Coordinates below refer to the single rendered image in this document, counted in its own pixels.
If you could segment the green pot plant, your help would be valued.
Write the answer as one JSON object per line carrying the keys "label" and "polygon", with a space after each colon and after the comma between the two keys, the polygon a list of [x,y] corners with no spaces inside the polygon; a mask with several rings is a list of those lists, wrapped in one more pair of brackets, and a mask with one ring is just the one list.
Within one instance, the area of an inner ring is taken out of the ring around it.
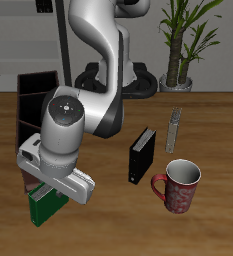
{"label": "green pot plant", "polygon": [[223,2],[223,0],[211,0],[204,4],[204,1],[190,10],[189,0],[170,0],[170,12],[163,9],[166,19],[160,22],[160,26],[165,24],[169,29],[168,32],[163,31],[163,33],[170,53],[167,73],[159,79],[160,92],[190,92],[193,86],[192,79],[187,76],[190,63],[194,60],[202,60],[199,54],[203,50],[219,44],[219,41],[213,41],[217,28],[201,38],[207,21],[196,28],[193,27],[193,24],[205,13]]}

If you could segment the green book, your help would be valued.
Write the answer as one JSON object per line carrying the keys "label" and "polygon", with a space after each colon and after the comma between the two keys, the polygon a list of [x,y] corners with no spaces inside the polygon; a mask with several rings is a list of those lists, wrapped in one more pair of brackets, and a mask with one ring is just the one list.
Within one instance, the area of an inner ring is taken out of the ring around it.
{"label": "green book", "polygon": [[66,195],[58,198],[56,191],[52,186],[42,182],[28,193],[30,218],[37,227],[41,226],[69,201],[69,197]]}

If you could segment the grey flat oblong object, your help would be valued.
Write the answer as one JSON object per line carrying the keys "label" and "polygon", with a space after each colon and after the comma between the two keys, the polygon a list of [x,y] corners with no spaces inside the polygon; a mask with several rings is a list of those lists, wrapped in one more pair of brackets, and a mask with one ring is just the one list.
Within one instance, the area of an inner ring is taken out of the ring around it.
{"label": "grey flat oblong object", "polygon": [[173,153],[175,148],[175,143],[178,134],[178,128],[180,124],[182,109],[178,107],[174,107],[172,109],[172,113],[169,119],[168,131],[167,131],[167,139],[165,145],[166,153]]}

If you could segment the red patterned mug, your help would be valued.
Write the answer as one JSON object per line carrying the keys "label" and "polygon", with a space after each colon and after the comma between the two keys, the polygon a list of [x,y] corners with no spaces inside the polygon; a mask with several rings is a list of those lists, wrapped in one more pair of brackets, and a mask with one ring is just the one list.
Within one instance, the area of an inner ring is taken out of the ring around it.
{"label": "red patterned mug", "polygon": [[[151,178],[151,188],[164,202],[168,211],[183,214],[191,205],[200,179],[201,171],[196,164],[189,160],[176,159],[167,165],[165,174],[156,174]],[[164,194],[155,187],[157,181],[164,182]]]}

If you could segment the dark brown desk caddy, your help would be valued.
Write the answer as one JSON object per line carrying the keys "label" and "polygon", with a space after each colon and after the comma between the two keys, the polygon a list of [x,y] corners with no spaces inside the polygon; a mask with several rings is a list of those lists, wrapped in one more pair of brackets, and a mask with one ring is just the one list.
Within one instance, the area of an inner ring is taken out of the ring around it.
{"label": "dark brown desk caddy", "polygon": [[41,108],[46,94],[59,86],[56,71],[19,74],[17,77],[17,115],[15,152],[41,129]]}

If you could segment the black book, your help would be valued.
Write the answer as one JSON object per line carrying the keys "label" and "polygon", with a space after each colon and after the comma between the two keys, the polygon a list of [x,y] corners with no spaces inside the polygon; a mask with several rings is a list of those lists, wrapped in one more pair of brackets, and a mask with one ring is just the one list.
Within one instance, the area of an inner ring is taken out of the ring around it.
{"label": "black book", "polygon": [[128,181],[137,185],[153,163],[156,131],[146,128],[129,148]]}

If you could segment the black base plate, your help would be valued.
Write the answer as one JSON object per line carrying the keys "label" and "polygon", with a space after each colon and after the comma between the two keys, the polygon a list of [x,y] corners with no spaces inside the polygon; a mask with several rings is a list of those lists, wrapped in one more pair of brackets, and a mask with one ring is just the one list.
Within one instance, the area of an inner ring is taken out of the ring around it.
{"label": "black base plate", "polygon": [[[158,88],[157,79],[147,71],[146,65],[142,62],[133,63],[137,79],[122,88],[123,99],[146,99],[152,97]],[[86,69],[75,80],[75,87],[95,93],[105,93],[106,86],[95,79],[99,70],[97,62],[91,62]]]}

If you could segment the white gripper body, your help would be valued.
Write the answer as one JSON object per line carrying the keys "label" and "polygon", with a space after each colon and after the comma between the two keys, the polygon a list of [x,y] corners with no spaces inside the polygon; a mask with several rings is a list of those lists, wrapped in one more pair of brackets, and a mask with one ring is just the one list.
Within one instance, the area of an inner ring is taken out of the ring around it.
{"label": "white gripper body", "polygon": [[92,196],[94,187],[73,173],[62,179],[48,177],[21,154],[17,155],[17,164],[21,169],[52,186],[54,189],[60,191],[81,205],[86,204]]}

